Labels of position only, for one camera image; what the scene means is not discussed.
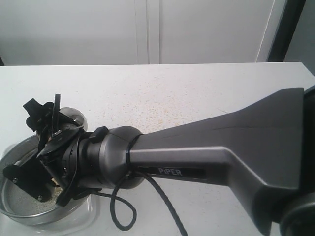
white wall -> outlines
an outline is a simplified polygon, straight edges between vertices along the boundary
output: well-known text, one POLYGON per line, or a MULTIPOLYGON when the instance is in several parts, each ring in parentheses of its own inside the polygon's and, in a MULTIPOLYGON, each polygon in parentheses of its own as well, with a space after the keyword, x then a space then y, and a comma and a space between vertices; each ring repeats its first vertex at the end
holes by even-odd
POLYGON ((266 61, 285 0, 1 1, 6 65, 266 61))
POLYGON ((305 2, 285 61, 301 61, 315 75, 315 1, 305 2))

white table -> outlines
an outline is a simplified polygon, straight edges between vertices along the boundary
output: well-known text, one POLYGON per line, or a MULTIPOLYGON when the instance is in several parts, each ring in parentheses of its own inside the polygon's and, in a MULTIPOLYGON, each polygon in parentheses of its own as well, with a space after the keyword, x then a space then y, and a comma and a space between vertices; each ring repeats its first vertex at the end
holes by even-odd
MULTIPOLYGON (((22 105, 62 94, 62 106, 74 107, 87 118, 89 130, 131 125, 144 133, 239 110, 280 89, 309 88, 315 78, 303 64, 181 64, 117 66, 0 67, 0 152, 32 135, 22 105)), ((158 179, 191 236, 260 235, 227 187, 158 179)), ((121 190, 138 211, 134 227, 120 232, 101 199, 99 216, 83 235, 179 235, 158 193, 146 182, 121 190)), ((126 208, 117 207, 119 218, 126 208)), ((42 231, 0 215, 0 235, 34 235, 42 231)), ((272 235, 280 235, 278 226, 272 235)))

black wire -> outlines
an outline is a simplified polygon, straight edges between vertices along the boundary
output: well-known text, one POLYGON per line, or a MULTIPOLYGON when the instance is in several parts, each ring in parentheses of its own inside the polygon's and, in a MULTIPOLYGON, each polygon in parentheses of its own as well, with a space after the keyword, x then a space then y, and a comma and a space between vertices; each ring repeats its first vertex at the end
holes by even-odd
MULTIPOLYGON (((170 200, 168 199, 167 195, 163 192, 163 190, 161 189, 161 187, 158 185, 157 182, 155 182, 155 180, 153 178, 151 178, 149 175, 142 173, 142 172, 135 172, 138 176, 141 176, 143 178, 145 178, 154 188, 155 190, 159 193, 159 195, 162 197, 162 199, 164 200, 166 206, 168 207, 169 211, 171 212, 171 215, 174 218, 174 221, 179 229, 179 231, 181 232, 182 236, 188 236, 176 210, 174 209, 173 205, 171 204, 170 200)), ((132 228, 132 226, 134 225, 136 218, 137 218, 137 211, 134 208, 134 206, 126 201, 123 198, 117 197, 117 193, 118 190, 120 189, 121 185, 126 181, 126 179, 128 179, 128 177, 124 177, 122 178, 118 184, 115 186, 113 193, 112 194, 107 194, 107 193, 99 193, 99 192, 93 192, 93 194, 99 195, 99 196, 103 196, 103 197, 107 197, 110 198, 110 214, 111 217, 113 219, 114 224, 117 226, 118 229, 122 230, 122 231, 127 231, 130 230, 132 228), (117 219, 116 213, 115 213, 115 200, 118 200, 124 204, 126 204, 133 212, 133 217, 132 220, 130 222, 130 224, 128 224, 127 226, 123 226, 117 219)))

robotic arm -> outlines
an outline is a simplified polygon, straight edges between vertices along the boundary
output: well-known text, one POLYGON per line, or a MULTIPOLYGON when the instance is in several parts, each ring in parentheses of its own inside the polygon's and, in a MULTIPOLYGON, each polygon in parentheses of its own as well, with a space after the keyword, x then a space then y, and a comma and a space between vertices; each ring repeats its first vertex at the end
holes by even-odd
POLYGON ((50 198, 47 184, 63 189, 56 202, 63 207, 103 188, 117 199, 118 188, 147 176, 177 179, 229 186, 263 235, 273 221, 283 236, 315 234, 315 90, 280 90, 240 111, 150 134, 129 126, 86 132, 80 117, 60 112, 58 95, 24 107, 38 153, 3 174, 38 201, 50 198))

